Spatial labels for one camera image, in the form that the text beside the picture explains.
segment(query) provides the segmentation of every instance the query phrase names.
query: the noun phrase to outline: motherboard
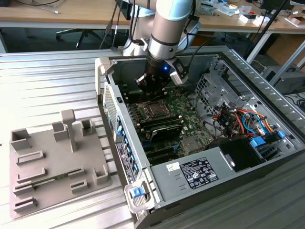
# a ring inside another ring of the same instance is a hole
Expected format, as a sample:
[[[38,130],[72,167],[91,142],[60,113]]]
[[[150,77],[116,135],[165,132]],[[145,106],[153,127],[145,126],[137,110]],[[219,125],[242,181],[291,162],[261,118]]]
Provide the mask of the motherboard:
[[[214,140],[187,98],[187,92],[172,88],[165,94],[162,99],[127,104],[152,165],[203,151]]]

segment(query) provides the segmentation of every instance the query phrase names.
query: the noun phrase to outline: sticker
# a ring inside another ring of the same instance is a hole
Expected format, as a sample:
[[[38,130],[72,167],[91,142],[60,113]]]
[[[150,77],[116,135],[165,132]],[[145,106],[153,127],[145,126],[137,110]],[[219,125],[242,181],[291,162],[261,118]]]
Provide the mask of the sticker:
[[[215,171],[206,157],[182,164],[180,165],[180,168],[185,176],[185,179],[187,180],[187,183],[189,183],[189,186],[192,189],[196,189],[218,180]]]
[[[179,167],[179,162],[175,162],[175,163],[166,165],[166,167],[167,167],[167,170],[168,170],[169,172],[174,171],[174,170],[180,168],[180,167]]]
[[[135,178],[134,178],[132,169],[130,168],[129,159],[126,156],[126,153],[125,153],[125,150],[124,150],[124,147],[123,147],[122,143],[116,144],[116,148],[117,148],[117,151],[118,151],[119,155],[121,156],[120,161],[121,161],[121,164],[123,166],[125,176],[128,179],[128,183],[131,184],[135,181]]]

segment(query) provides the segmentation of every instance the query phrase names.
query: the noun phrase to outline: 3d printed holder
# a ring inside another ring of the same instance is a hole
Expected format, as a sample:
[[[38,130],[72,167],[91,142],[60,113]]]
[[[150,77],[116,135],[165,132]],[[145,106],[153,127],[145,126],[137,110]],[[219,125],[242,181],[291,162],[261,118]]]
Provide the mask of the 3d printed holder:
[[[60,117],[52,130],[11,132],[13,219],[112,184],[94,123],[84,119],[73,124],[72,109],[61,111]]]

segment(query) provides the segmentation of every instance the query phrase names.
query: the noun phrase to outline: power supply label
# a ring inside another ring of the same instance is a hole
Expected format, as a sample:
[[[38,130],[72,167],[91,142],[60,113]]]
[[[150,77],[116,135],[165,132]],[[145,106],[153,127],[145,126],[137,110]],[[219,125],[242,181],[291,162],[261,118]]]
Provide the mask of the power supply label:
[[[206,157],[180,165],[190,188],[196,189],[218,180],[212,166]]]

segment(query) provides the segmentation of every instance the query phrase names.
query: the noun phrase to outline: green circuit board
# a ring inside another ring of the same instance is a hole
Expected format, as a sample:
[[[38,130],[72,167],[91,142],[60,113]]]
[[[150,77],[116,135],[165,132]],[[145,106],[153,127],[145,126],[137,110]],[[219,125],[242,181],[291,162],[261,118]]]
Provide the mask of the green circuit board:
[[[160,164],[172,159],[184,157],[206,149],[213,141],[213,136],[203,125],[193,105],[180,88],[167,90],[167,96],[156,101],[127,104],[127,109],[136,128],[143,149],[153,164]],[[162,123],[168,117],[182,116],[182,130],[175,137],[152,142],[150,132],[139,128],[139,122],[156,121]]]

